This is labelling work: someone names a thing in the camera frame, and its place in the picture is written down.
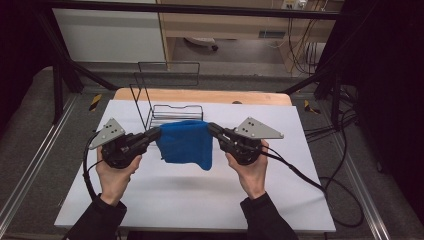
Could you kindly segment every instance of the blue towel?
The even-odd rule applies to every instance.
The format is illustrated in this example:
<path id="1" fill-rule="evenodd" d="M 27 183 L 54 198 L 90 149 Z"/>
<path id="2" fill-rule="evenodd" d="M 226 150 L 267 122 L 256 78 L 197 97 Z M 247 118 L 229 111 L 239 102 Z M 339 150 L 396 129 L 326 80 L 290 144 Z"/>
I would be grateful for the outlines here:
<path id="1" fill-rule="evenodd" d="M 208 123 L 200 120 L 166 123 L 156 141 L 167 163 L 196 163 L 207 171 L 212 167 L 212 135 Z"/>

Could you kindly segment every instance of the metal gripper plate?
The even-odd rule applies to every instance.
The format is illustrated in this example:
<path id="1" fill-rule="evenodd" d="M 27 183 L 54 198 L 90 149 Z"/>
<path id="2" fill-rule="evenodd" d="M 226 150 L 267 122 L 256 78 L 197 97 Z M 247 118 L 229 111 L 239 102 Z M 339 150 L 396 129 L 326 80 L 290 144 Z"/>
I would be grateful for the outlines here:
<path id="1" fill-rule="evenodd" d="M 108 143 L 124 134 L 125 130 L 121 127 L 121 125 L 119 125 L 114 118 L 111 118 L 105 125 L 103 125 L 103 129 L 99 132 L 97 137 L 93 139 L 89 149 L 93 150 L 96 147 Z"/>
<path id="2" fill-rule="evenodd" d="M 284 138 L 284 134 L 277 130 L 259 122 L 258 120 L 248 117 L 240 124 L 235 132 L 239 135 L 250 139 L 278 139 Z"/>

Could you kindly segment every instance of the black sleeve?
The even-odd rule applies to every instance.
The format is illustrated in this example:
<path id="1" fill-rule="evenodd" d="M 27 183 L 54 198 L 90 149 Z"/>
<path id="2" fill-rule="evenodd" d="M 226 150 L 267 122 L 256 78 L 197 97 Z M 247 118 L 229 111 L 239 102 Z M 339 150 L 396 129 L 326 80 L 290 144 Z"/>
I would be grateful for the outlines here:
<path id="1" fill-rule="evenodd" d="M 63 240 L 115 240 L 116 229 L 126 212 L 127 207 L 123 203 L 119 202 L 113 207 L 103 202 L 99 195 Z"/>
<path id="2" fill-rule="evenodd" d="M 240 203 L 247 220 L 247 239 L 298 239 L 290 225 L 280 216 L 268 193 Z"/>

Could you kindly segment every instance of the white tabletop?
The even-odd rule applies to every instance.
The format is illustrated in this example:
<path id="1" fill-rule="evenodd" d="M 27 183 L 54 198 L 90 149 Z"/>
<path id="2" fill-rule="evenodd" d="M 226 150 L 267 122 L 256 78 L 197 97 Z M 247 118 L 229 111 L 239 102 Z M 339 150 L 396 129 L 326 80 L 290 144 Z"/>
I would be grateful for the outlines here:
<path id="1" fill-rule="evenodd" d="M 196 103 L 172 103 L 185 106 Z M 270 147 L 303 174 L 318 182 L 318 176 L 295 107 L 199 103 L 204 121 L 233 128 L 251 116 L 283 132 L 284 139 L 267 140 Z M 141 102 L 142 113 L 147 104 Z M 111 100 L 99 124 L 100 130 L 111 117 L 127 133 L 144 131 L 134 101 Z M 140 168 L 132 175 L 122 202 L 128 212 L 121 227 L 164 231 L 240 231 L 247 223 L 239 203 L 246 198 L 236 172 L 228 166 L 224 153 L 213 140 L 213 163 L 209 171 L 196 164 L 169 164 L 160 160 L 153 143 L 143 155 Z M 95 163 L 95 151 L 88 155 Z M 95 171 L 91 180 L 96 192 L 100 185 Z M 281 216 L 295 231 L 333 232 L 335 226 L 323 193 L 295 175 L 284 164 L 269 159 L 266 190 Z M 80 168 L 56 219 L 58 227 L 70 228 L 85 211 L 91 199 Z"/>

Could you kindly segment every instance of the white cabinet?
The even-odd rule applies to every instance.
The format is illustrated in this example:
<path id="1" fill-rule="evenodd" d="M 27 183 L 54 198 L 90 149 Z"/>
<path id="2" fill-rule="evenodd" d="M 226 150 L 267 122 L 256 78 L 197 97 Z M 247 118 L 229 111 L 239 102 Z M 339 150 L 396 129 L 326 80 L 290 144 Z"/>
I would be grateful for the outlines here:
<path id="1" fill-rule="evenodd" d="M 156 3 L 155 0 L 120 2 Z M 68 9 L 53 11 L 74 61 L 165 61 L 157 13 Z"/>

